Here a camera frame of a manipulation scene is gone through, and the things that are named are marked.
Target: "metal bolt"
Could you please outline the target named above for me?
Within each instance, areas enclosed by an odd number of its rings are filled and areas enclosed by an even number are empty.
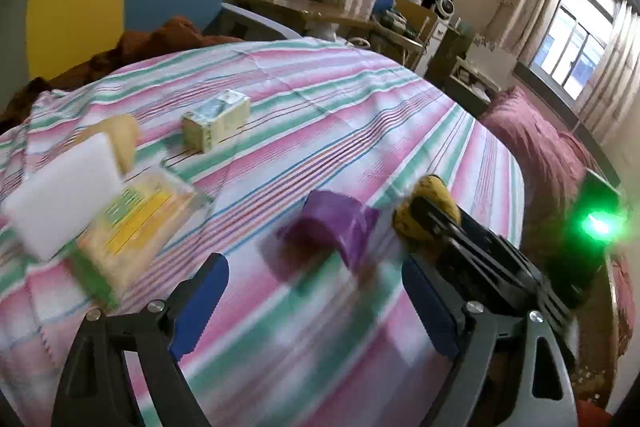
[[[543,317],[542,313],[540,313],[539,311],[533,310],[532,312],[529,312],[529,320],[531,322],[542,324],[545,321],[545,317]]]
[[[484,305],[478,301],[469,301],[466,303],[466,311],[473,314],[481,314],[484,312]]]
[[[164,301],[161,301],[159,299],[151,301],[146,305],[146,309],[152,313],[160,313],[162,310],[164,310]]]
[[[100,310],[98,308],[94,308],[93,310],[87,311],[84,318],[86,318],[88,321],[95,322],[100,318],[100,315]]]

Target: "green light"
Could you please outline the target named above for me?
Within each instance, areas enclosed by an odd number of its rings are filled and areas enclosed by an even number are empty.
[[[624,219],[608,212],[592,212],[582,222],[582,229],[598,241],[613,241],[622,231]]]

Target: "striped fabric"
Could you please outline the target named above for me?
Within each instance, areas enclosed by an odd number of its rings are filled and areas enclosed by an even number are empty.
[[[251,97],[250,121],[212,153],[182,153],[180,115],[229,87]],[[168,158],[214,200],[117,311],[166,297],[212,251],[228,258],[228,288],[180,363],[211,424],[418,425],[450,366],[402,289],[407,246],[390,213],[420,175],[436,172],[462,208],[517,244],[524,185],[507,149],[381,55],[313,39],[246,42],[155,58],[41,98],[27,123],[0,138],[0,196],[84,126],[125,112],[142,128],[136,171]],[[357,276],[337,253],[277,239],[313,188],[382,210]],[[28,426],[46,426],[91,302],[65,259],[31,264],[2,225],[0,384]],[[127,361],[146,424],[157,426],[137,359]]]

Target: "pink blanket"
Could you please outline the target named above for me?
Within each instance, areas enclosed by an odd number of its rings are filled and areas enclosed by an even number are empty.
[[[519,87],[498,94],[480,121],[515,156],[525,184],[522,251],[536,264],[559,253],[566,212],[574,202],[587,168],[600,168],[574,136],[558,132]],[[634,325],[633,288],[622,254],[614,254],[620,314],[620,354]]]

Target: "purple package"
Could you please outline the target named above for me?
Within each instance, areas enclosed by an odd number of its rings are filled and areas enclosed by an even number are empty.
[[[317,245],[336,248],[347,268],[356,271],[378,217],[378,209],[350,196],[313,190],[300,215],[281,235],[284,239],[309,239]]]

